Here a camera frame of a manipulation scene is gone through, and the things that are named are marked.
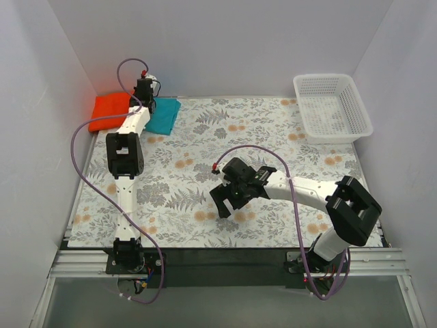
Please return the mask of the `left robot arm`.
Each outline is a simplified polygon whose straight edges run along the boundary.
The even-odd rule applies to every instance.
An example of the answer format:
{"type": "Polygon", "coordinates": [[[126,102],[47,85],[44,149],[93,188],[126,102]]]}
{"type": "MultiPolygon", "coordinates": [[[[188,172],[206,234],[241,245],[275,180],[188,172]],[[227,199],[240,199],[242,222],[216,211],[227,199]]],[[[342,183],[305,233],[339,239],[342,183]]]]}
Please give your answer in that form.
{"type": "Polygon", "coordinates": [[[115,180],[117,205],[124,211],[117,216],[117,241],[137,241],[141,236],[133,226],[137,222],[137,183],[144,170],[140,135],[155,108],[155,101],[142,107],[133,104],[122,125],[106,136],[107,163],[115,180]]]}

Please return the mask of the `teal t shirt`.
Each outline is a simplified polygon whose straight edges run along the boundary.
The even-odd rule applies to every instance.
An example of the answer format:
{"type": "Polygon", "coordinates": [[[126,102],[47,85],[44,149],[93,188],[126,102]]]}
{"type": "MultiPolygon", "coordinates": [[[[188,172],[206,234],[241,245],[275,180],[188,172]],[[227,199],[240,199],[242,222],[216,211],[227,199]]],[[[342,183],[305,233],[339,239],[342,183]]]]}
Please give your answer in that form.
{"type": "Polygon", "coordinates": [[[145,125],[145,131],[158,135],[170,135],[181,103],[175,98],[156,98],[156,109],[150,121],[145,125]]]}

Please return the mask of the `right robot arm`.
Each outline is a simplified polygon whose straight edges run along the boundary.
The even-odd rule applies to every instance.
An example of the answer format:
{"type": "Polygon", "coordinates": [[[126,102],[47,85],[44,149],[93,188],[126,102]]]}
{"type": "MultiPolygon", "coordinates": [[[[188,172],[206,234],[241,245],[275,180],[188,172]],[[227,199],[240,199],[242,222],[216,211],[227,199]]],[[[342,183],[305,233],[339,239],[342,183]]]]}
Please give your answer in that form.
{"type": "Polygon", "coordinates": [[[349,246],[362,247],[375,226],[382,207],[355,178],[344,176],[339,182],[316,181],[308,178],[288,178],[273,167],[253,168],[233,172],[214,169],[221,184],[211,190],[220,218],[231,215],[225,201],[236,210],[252,199],[296,201],[326,213],[332,227],[317,237],[311,246],[310,266],[316,271],[327,270],[334,258],[349,246]]]}

